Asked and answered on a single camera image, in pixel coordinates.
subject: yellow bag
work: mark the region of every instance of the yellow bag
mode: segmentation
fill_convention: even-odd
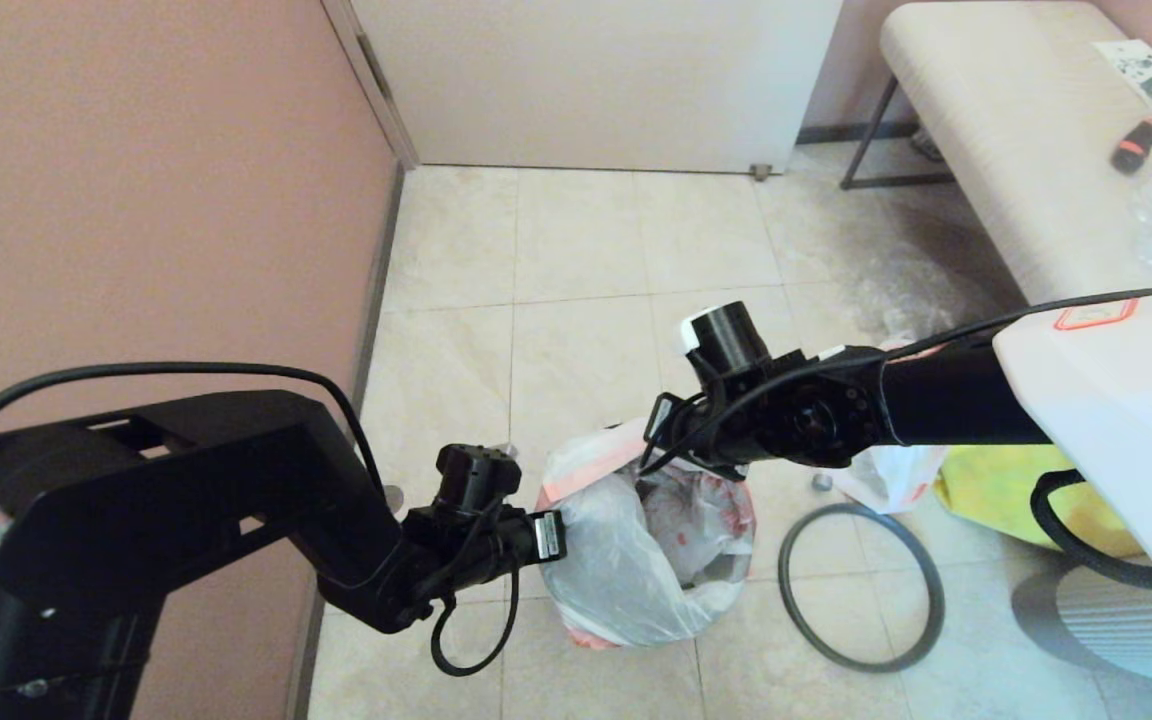
[[[933,490],[946,510],[961,518],[1058,550],[1030,514],[1029,493],[1043,473],[1073,467],[1064,453],[1051,445],[952,447]],[[1106,555],[1124,558],[1143,552],[1091,483],[1060,488],[1052,493],[1051,502],[1074,536]]]

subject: orange label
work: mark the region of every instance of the orange label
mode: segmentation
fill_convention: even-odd
[[[1134,297],[1117,302],[1101,302],[1100,305],[1069,306],[1060,314],[1055,328],[1058,331],[1081,331],[1097,327],[1097,325],[1122,323],[1135,313],[1135,306],[1139,302]]]

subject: white bench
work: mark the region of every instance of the white bench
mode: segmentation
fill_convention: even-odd
[[[1107,40],[1123,32],[1091,3],[909,3],[882,24],[893,83],[1030,302],[1152,287],[1135,181],[1108,161],[1149,106],[1092,46]]]

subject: red-and-white plastic bag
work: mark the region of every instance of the red-and-white plastic bag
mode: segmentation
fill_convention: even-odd
[[[641,478],[645,424],[573,439],[545,464],[538,510],[562,510],[567,558],[540,568],[581,646],[694,638],[732,608],[749,575],[745,483],[681,460]]]

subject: pink wall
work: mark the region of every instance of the pink wall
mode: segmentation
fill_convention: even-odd
[[[0,388],[143,359],[348,386],[393,170],[316,0],[0,0]],[[89,382],[0,429],[255,386]],[[137,717],[282,717],[309,579],[280,543],[174,594]]]
[[[869,122],[890,74],[878,51],[878,31],[888,13],[910,0],[844,0],[838,26],[808,105],[804,127]],[[1097,0],[1129,37],[1152,45],[1152,1]],[[892,105],[888,120],[912,118],[904,99]]]

